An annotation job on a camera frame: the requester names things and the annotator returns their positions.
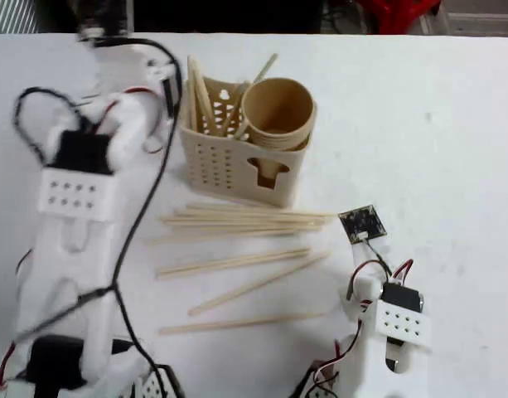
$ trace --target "red object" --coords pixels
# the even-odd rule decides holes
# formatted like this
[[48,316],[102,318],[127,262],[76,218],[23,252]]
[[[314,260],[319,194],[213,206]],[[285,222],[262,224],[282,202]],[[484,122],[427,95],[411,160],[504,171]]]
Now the red object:
[[438,13],[441,0],[356,0],[379,20],[380,35],[403,35],[429,11]]
[[0,391],[5,391],[7,389],[7,383],[5,382],[5,366],[7,365],[8,358],[11,357],[12,353],[14,352],[14,348],[16,348],[16,345],[14,342],[11,343],[11,346],[8,348],[7,352],[5,353],[5,356],[2,359],[2,364],[0,365]]

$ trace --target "perforated basket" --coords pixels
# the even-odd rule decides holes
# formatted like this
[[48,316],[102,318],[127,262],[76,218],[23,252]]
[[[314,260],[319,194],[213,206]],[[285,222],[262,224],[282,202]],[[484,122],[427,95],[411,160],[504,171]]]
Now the perforated basket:
[[[220,128],[233,109],[238,85],[205,77],[206,88]],[[197,124],[204,133],[191,129],[189,90],[184,89],[181,108],[181,142],[186,155],[191,185],[217,196],[238,197],[275,206],[290,206],[298,182],[298,173],[305,151],[310,145],[311,134],[298,150],[292,152],[270,151],[252,143],[232,138],[207,135],[207,124],[197,112]],[[237,129],[242,115],[235,113],[227,134]],[[259,175],[258,160],[268,159],[281,163],[275,179]]]

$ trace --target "white table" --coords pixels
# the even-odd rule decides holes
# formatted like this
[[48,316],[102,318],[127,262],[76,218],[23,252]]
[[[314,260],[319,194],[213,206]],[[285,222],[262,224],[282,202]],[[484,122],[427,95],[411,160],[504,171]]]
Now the white table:
[[[301,81],[319,107],[296,207],[345,211],[375,204],[386,230],[380,249],[393,264],[413,257],[409,285],[433,318],[432,397],[508,397],[508,39],[367,36],[148,35],[207,75],[252,78],[272,52],[270,75]],[[14,267],[34,231],[38,167],[14,135],[16,95],[46,85],[77,96],[93,82],[93,58],[73,36],[0,36],[0,357],[15,310]],[[25,114],[37,137],[51,103]],[[181,178],[179,140],[156,200],[123,268],[133,323],[153,340],[189,397],[285,397],[311,360],[332,355],[332,339],[353,330],[337,289],[353,268],[334,223],[296,240],[251,239],[163,245],[155,216],[201,200]],[[331,310],[325,319],[155,338],[160,326],[191,322],[188,308],[265,275],[262,265],[156,282],[159,265],[289,247],[331,247],[322,265],[244,296],[196,321]],[[119,331],[122,323],[118,319]]]

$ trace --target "paper cup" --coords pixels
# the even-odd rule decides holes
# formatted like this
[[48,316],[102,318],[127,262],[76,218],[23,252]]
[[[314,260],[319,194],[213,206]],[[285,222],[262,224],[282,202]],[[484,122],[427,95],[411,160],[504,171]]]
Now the paper cup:
[[[294,150],[314,127],[316,105],[309,91],[291,79],[273,78],[251,85],[242,99],[249,140],[274,151]],[[275,178],[280,164],[260,159],[263,177]]]

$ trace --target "wooden stick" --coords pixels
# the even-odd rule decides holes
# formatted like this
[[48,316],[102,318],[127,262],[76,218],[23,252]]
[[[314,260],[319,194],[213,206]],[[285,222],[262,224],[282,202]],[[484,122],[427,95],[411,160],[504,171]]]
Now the wooden stick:
[[289,276],[290,274],[295,274],[302,269],[306,269],[307,267],[310,267],[311,265],[315,264],[319,260],[325,259],[329,254],[330,253],[328,251],[322,252],[320,254],[310,257],[305,262],[303,262],[299,265],[293,266],[292,268],[284,269],[282,271],[279,271],[279,272],[276,272],[275,274],[270,275],[267,278],[262,278],[262,279],[254,281],[251,284],[246,284],[245,286],[242,286],[238,289],[234,289],[226,294],[223,294],[219,297],[213,298],[210,301],[207,301],[205,303],[202,303],[201,305],[198,305],[198,306],[190,309],[188,314],[191,316],[198,315],[199,313],[203,313],[209,309],[218,307],[219,305],[221,305],[223,303],[227,303],[231,300],[237,299],[238,297],[240,297],[242,295],[245,295],[245,294],[252,292],[256,289],[260,289],[260,288],[266,286],[267,284],[270,284],[276,280],[279,280],[281,278]]
[[195,92],[195,74],[192,68],[192,59],[187,57],[187,73],[189,74],[189,114],[191,116],[191,129],[198,133],[198,118],[196,114],[196,92]]
[[292,209],[279,209],[277,207],[261,207],[261,206],[243,206],[231,204],[210,204],[210,203],[190,203],[186,206],[187,209],[209,210],[209,211],[236,211],[236,212],[255,212],[255,213],[275,213],[275,214],[290,214],[301,216],[336,216],[336,213],[324,213],[319,211],[299,211]]
[[178,216],[159,216],[158,220],[163,224],[175,224],[177,222],[188,222],[191,224],[226,224],[226,225],[237,225],[237,224],[255,224],[255,225],[267,225],[267,224],[283,224],[290,226],[296,225],[322,225],[330,221],[326,217],[309,217],[309,216],[265,216],[259,215],[233,215],[233,214],[222,214],[222,215],[206,215],[202,214],[191,215],[191,214],[180,214]]
[[161,238],[151,238],[147,240],[150,246],[160,245],[167,242],[193,242],[197,240],[213,240],[213,239],[226,239],[245,236],[280,236],[280,235],[295,235],[300,230],[297,229],[283,229],[273,231],[236,231],[223,234],[210,234],[210,235],[167,235]]
[[173,226],[186,232],[184,236],[191,236],[193,231],[200,232],[222,232],[222,233],[240,233],[240,232],[270,232],[281,230],[293,231],[319,231],[321,226]]
[[237,91],[237,98],[234,102],[234,107],[232,108],[232,110],[230,111],[230,114],[228,115],[228,117],[226,118],[226,120],[224,121],[224,123],[222,124],[222,129],[220,129],[220,136],[221,137],[225,137],[226,134],[228,133],[228,128],[230,126],[230,123],[231,121],[233,120],[233,118],[235,117],[235,114],[239,111],[239,108],[240,108],[240,102],[243,100],[243,94],[244,92],[246,91],[246,89],[248,89],[250,86],[250,83],[248,81],[245,81],[243,82],[241,85],[239,85],[236,89]]
[[177,220],[181,218],[185,221],[208,220],[208,221],[255,221],[255,222],[328,222],[333,216],[304,216],[300,214],[285,213],[262,213],[262,212],[246,212],[246,211],[207,211],[197,209],[185,209],[177,211],[174,216]]
[[264,255],[243,255],[241,257],[235,257],[227,260],[206,261],[203,263],[183,265],[182,267],[157,269],[156,275],[159,278],[171,274],[193,274],[205,271],[238,268],[245,265],[262,264],[270,261],[303,257],[308,255],[310,251],[310,247],[302,247],[300,249],[278,251]]
[[187,208],[181,211],[176,211],[175,214],[177,216],[218,216],[218,217],[301,217],[301,218],[310,218],[310,219],[322,219],[326,217],[333,217],[335,214],[330,213],[306,213],[304,211],[289,211],[289,210],[279,210],[279,211],[266,211],[261,209],[249,209],[248,207],[243,209],[192,209]]
[[[269,61],[263,66],[263,69],[258,73],[257,76],[255,76],[255,79],[254,79],[254,84],[255,83],[258,83],[260,82],[264,76],[267,74],[267,72],[269,71],[269,69],[272,67],[273,63],[278,59],[278,54],[272,54],[269,58]],[[239,107],[240,107],[240,102],[242,101],[243,99],[243,94],[244,92],[246,91],[246,89],[248,89],[250,86],[250,84],[248,82],[244,82],[241,86],[240,86],[240,93],[239,93],[239,96],[237,97],[237,100],[235,101],[234,103],[234,108],[231,110],[230,112],[230,116],[228,116],[225,120],[225,122],[222,124],[222,130],[220,131],[220,136],[221,137],[225,137],[226,136],[226,133],[228,131],[228,126],[230,125],[230,122],[231,120],[235,117],[235,114],[239,111]],[[246,123],[242,123],[238,128],[237,128],[237,131],[239,131],[240,129],[242,129],[242,133],[239,134],[238,137],[240,137],[241,135],[243,135],[244,131],[246,130],[246,127],[243,127],[243,125],[246,125]],[[234,133],[234,138],[238,138],[236,137],[236,134],[237,134],[237,131],[235,131]]]
[[276,317],[268,317],[268,318],[254,318],[224,322],[194,323],[191,325],[169,326],[166,328],[161,328],[158,331],[158,333],[161,336],[166,336],[169,334],[205,332],[209,330],[219,330],[219,329],[246,328],[248,326],[258,326],[267,323],[302,321],[305,319],[320,318],[323,317],[324,315],[325,313],[290,313],[287,315],[278,315]]
[[213,107],[211,106],[210,95],[207,92],[204,77],[202,76],[198,62],[194,59],[191,59],[191,68],[195,82],[196,98],[198,99],[198,104],[201,107],[202,114],[206,118],[207,128],[210,130],[210,135],[213,135],[215,131],[217,131],[217,127],[215,119],[213,118]]
[[269,61],[263,66],[263,69],[259,72],[259,74],[255,77],[254,83],[259,83],[264,76],[267,74],[269,69],[272,67],[273,63],[278,59],[278,54],[274,53],[270,56]]
[[243,229],[246,229],[248,227],[256,227],[257,229],[262,227],[277,227],[279,229],[281,228],[294,228],[294,227],[302,227],[302,226],[321,226],[322,224],[325,224],[324,222],[319,221],[294,221],[294,220],[283,220],[283,221],[276,221],[276,220],[265,220],[262,218],[259,218],[259,220],[234,220],[234,219],[223,219],[223,220],[201,220],[197,218],[193,218],[190,220],[187,219],[176,219],[173,217],[165,217],[161,219],[163,224],[166,224],[168,226],[235,226],[235,227],[243,227]]

